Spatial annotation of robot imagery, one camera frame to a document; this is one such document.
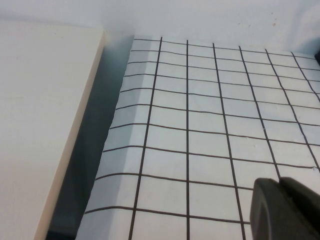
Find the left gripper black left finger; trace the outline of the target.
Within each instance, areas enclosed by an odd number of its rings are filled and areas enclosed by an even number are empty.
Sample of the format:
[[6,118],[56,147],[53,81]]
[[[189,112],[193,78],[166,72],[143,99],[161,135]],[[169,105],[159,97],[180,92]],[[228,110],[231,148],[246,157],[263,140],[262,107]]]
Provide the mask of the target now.
[[250,226],[254,240],[299,240],[298,209],[279,183],[270,178],[254,182]]

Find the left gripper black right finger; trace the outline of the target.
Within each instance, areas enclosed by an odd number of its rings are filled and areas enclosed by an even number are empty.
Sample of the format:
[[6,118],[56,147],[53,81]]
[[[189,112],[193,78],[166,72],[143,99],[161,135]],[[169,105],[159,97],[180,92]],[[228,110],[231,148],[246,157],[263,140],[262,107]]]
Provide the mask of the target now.
[[313,236],[319,240],[320,195],[291,177],[282,177],[279,185],[299,218],[299,226],[304,226],[310,235],[308,239],[310,240]]

